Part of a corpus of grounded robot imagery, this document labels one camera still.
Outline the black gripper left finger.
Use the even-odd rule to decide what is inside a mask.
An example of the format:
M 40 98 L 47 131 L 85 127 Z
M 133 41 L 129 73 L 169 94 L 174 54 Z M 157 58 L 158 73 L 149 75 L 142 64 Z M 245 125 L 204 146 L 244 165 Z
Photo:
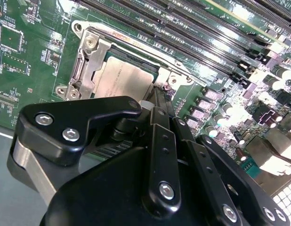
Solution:
M 165 91 L 145 101 L 128 96 L 33 104 L 18 117 L 8 167 L 48 206 L 58 190 L 88 170 L 149 144 L 150 123 L 170 129 Z

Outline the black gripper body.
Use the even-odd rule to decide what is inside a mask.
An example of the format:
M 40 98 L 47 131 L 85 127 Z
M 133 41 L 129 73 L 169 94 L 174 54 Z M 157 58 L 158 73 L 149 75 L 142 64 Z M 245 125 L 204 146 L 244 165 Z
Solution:
M 41 225 L 223 225 L 223 183 L 188 126 L 151 122 L 149 138 L 63 185 Z

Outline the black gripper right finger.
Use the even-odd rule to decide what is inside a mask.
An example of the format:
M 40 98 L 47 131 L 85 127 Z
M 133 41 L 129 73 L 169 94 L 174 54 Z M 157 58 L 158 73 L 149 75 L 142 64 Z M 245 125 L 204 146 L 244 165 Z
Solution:
M 164 98 L 173 116 L 179 159 L 195 177 L 190 182 L 200 193 L 196 204 L 204 205 L 209 225 L 289 226 L 289 217 L 275 201 L 212 138 L 194 137 L 175 116 L 168 93 Z

